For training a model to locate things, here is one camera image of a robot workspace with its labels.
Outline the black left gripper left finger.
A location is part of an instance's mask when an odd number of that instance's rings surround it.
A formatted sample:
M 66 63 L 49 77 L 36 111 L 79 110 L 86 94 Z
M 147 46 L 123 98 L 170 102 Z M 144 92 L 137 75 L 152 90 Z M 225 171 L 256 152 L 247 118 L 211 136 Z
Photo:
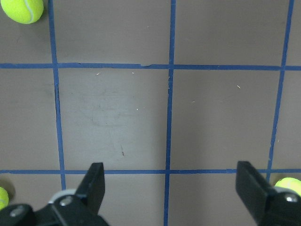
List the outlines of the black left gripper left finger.
M 51 204 L 59 226 L 107 226 L 98 215 L 105 193 L 104 168 L 92 163 L 80 185 L 67 190 Z

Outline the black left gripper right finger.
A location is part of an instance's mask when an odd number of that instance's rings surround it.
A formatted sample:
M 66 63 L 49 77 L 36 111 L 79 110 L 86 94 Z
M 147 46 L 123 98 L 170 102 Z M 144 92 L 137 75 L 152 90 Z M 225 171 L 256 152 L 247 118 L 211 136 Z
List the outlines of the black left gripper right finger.
M 301 224 L 301 196 L 271 185 L 248 161 L 237 163 L 236 192 L 258 226 Z

